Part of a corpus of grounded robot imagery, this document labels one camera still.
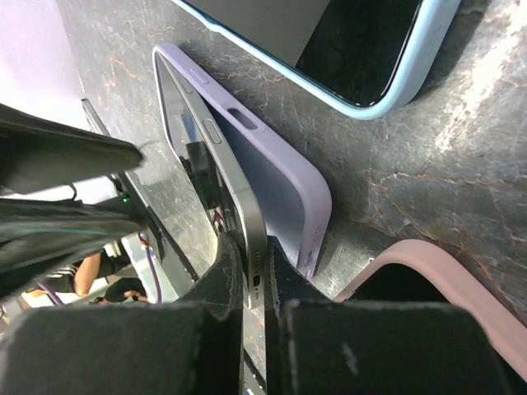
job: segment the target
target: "black cloth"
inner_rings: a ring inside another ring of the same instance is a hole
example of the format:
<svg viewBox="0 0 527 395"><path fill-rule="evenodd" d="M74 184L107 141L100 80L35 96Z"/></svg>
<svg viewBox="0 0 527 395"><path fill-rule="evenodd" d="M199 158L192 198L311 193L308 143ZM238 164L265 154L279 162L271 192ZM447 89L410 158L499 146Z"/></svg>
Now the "black cloth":
<svg viewBox="0 0 527 395"><path fill-rule="evenodd" d="M109 257L106 251L100 254L100 266L96 278L111 276L130 264L130 258L121 243L119 243L119 249L121 255L118 257ZM51 287L55 292L75 293L75 275L81 264L82 261L79 261L71 266L62 267L48 274L41 282Z"/></svg>
<svg viewBox="0 0 527 395"><path fill-rule="evenodd" d="M129 290L135 290L136 292L139 292L141 296L147 295L144 286L142 286L141 280L134 277L124 277L108 288L105 293L105 299L110 303L124 302L127 299L126 296L124 296L124 292Z"/></svg>

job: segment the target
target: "phone side button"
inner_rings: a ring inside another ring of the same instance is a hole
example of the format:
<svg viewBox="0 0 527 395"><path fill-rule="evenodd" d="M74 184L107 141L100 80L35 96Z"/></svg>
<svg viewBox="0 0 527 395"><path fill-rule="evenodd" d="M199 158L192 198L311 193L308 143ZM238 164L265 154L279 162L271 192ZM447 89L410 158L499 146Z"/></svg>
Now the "phone side button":
<svg viewBox="0 0 527 395"><path fill-rule="evenodd" d="M220 142L222 142L222 138L217 132L216 126L214 125L214 122L211 119L204 119L203 126L205 127L205 129L207 129L207 133L214 144L219 144Z"/></svg>
<svg viewBox="0 0 527 395"><path fill-rule="evenodd" d="M192 72L196 76L196 78L198 78L199 82L201 82L204 85L208 84L208 79L198 69L191 68L190 72Z"/></svg>
<svg viewBox="0 0 527 395"><path fill-rule="evenodd" d="M181 86L187 93L194 92L194 89L192 89L192 86L190 85L190 82L188 82L185 78L180 78Z"/></svg>

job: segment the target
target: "silver phone frame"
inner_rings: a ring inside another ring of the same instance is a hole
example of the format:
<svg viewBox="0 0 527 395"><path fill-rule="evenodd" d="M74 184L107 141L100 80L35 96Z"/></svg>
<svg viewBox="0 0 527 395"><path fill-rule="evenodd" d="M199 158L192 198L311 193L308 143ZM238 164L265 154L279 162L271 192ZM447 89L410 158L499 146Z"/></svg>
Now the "silver phone frame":
<svg viewBox="0 0 527 395"><path fill-rule="evenodd" d="M264 270L262 263L264 262L264 257L267 255L268 247L267 231L258 200L254 195L249 181L245 177L244 171L241 169L231 146L223 136L221 129L217 126L214 117L203 101L201 95L176 70L176 68L170 63L170 60L167 59L163 53L154 49L152 51L152 62L156 76L161 120L163 122L163 129L165 131L167 142L169 142L170 149L173 151L173 147L170 144L170 128L166 114L167 108L162 92L163 78L158 70L158 62L161 62L164 65L167 72L172 77L175 86L181 94L184 103L189 108L189 111L194 118L194 122L198 126L199 132L201 133L203 140L215 161L216 167L231 194L244 231L245 257L242 258L247 260L246 281L248 290L248 307L250 309L259 307L264 302ZM204 125L205 121L207 121L209 125L213 125L216 129L216 133L221 140L220 142L214 142L212 140ZM259 284L256 285L255 282L257 278L259 279Z"/></svg>

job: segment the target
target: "phone screen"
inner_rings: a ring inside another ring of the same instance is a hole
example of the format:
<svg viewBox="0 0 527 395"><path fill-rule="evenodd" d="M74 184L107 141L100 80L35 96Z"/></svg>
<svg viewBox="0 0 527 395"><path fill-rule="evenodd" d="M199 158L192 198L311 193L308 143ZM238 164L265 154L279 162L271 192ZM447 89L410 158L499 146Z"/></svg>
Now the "phone screen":
<svg viewBox="0 0 527 395"><path fill-rule="evenodd" d="M165 115L170 149L179 159L194 186L216 233L231 231L242 235L240 216L231 192L222 178L190 108L175 84L175 75L172 74L174 71L169 67L172 66L165 64L159 55L156 56L156 68L161 80L159 89L164 99L161 101L161 106Z"/></svg>
<svg viewBox="0 0 527 395"><path fill-rule="evenodd" d="M351 105L388 91L422 0L187 0Z"/></svg>

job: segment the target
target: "marble surface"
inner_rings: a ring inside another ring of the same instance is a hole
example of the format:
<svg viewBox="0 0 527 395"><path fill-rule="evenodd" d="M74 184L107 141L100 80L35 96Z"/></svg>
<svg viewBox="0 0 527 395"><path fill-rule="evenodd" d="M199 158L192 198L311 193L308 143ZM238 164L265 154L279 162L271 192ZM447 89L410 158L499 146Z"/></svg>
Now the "marble surface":
<svg viewBox="0 0 527 395"><path fill-rule="evenodd" d="M179 44L327 179L334 214L314 279L326 295L396 240L426 239L454 254L524 323L526 3L462 2L418 97L364 122L329 108L169 0L58 0L87 97L112 136L142 148L147 161L133 178L198 273L215 245L164 143L151 58L163 42ZM248 318L254 352L259 314Z"/></svg>

